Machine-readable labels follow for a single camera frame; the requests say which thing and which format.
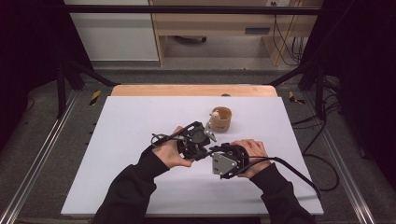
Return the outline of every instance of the gray carpet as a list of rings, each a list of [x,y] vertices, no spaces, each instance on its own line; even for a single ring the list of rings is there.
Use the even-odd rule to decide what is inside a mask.
[[[277,71],[100,71],[113,81],[121,83],[238,83],[262,84],[284,74]],[[294,81],[277,89],[283,97],[291,121],[312,116],[308,105],[289,101],[289,91],[297,99],[303,96],[296,91]],[[89,105],[92,94],[101,90],[96,105]],[[86,87],[66,122],[62,134],[51,151],[46,164],[37,179],[19,217],[70,219],[60,215],[65,193],[70,188],[79,164],[89,143],[94,124],[111,88],[86,78]],[[27,111],[11,140],[0,155],[0,209],[3,211],[12,199],[24,175],[33,162],[37,151],[45,141],[57,113],[56,85],[54,82],[31,92],[35,105]],[[390,188],[374,161],[364,160],[347,123],[337,111],[328,116],[327,128],[339,148],[347,167],[355,178],[361,193],[371,209],[376,223],[396,223],[396,194]],[[296,129],[295,134],[301,148],[305,148],[318,131],[317,127]],[[329,160],[321,138],[309,149],[312,154]],[[305,159],[314,182],[320,188],[333,184],[334,176],[328,166],[311,158]],[[322,193],[323,216],[317,216],[318,223],[359,223],[355,211],[340,184],[336,190]]]

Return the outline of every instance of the sleeve cuff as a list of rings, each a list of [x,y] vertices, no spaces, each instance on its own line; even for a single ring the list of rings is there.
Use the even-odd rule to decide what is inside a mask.
[[[255,174],[250,181],[262,190],[264,196],[278,193],[289,184],[274,163]]]
[[[150,182],[154,181],[156,176],[168,170],[169,168],[152,152],[152,150],[134,166],[135,173],[143,180]]]

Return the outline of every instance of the black horizontal bar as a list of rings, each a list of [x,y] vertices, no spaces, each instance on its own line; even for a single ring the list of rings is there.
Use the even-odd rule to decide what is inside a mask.
[[[258,14],[258,15],[333,15],[339,10],[320,7],[210,7],[210,6],[42,6],[46,10],[72,13],[176,13],[176,14]]]

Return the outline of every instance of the yellow and black tape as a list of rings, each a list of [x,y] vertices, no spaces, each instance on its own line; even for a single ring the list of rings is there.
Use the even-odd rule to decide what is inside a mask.
[[[294,93],[292,91],[289,91],[289,101],[293,103],[297,103],[299,105],[305,105],[305,100],[296,100],[296,98],[294,98]]]
[[[95,104],[96,104],[96,101],[97,101],[98,98],[99,98],[100,92],[101,92],[101,91],[95,91],[95,92],[93,93],[93,96],[92,96],[91,101],[90,101],[90,105],[95,105]]]

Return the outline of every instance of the white table top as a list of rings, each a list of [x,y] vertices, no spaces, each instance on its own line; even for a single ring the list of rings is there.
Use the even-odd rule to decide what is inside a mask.
[[[264,142],[271,157],[279,157],[310,179],[289,117],[279,97],[214,96],[110,96],[96,125],[92,140],[69,191],[63,215],[91,217],[106,196],[116,175],[137,163],[150,144],[152,133],[170,134],[176,126],[194,121],[204,125],[212,108],[233,111],[231,128],[218,133],[219,146],[233,140],[253,138]],[[316,193],[281,164],[279,172],[294,185],[300,204],[311,214],[323,214]],[[176,167],[155,179],[148,216],[210,217],[267,214],[261,191],[245,178],[220,180],[212,175],[206,158],[191,168]]]

